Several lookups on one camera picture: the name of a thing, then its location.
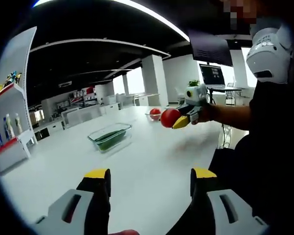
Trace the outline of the person's right hand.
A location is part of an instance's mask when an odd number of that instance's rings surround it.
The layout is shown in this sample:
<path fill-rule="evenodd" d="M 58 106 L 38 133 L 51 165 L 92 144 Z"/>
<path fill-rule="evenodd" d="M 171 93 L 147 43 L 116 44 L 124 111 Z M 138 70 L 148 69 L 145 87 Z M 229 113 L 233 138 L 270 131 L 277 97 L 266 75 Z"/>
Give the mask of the person's right hand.
<path fill-rule="evenodd" d="M 204 103 L 201 111 L 199 112 L 199 117 L 192 122 L 192 124 L 203 123 L 212 121 L 214 119 L 215 105 L 210 103 Z"/>

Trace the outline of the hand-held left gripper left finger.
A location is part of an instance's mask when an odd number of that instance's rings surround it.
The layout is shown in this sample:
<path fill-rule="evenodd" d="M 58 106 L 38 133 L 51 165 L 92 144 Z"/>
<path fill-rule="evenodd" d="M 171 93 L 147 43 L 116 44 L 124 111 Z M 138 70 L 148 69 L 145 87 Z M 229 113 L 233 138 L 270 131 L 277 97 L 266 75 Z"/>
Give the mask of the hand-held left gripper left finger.
<path fill-rule="evenodd" d="M 86 173 L 76 189 L 70 189 L 34 223 L 38 235 L 107 235 L 111 205 L 111 172 Z"/>

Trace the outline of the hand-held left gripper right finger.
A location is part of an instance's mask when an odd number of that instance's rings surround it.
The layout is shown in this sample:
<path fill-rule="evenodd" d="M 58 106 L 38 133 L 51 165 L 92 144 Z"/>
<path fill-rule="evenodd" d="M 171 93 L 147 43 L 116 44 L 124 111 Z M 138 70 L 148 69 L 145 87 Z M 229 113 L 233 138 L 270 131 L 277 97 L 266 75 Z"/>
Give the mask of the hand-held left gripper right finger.
<path fill-rule="evenodd" d="M 200 235 L 263 235 L 268 224 L 208 169 L 192 168 L 190 210 Z"/>

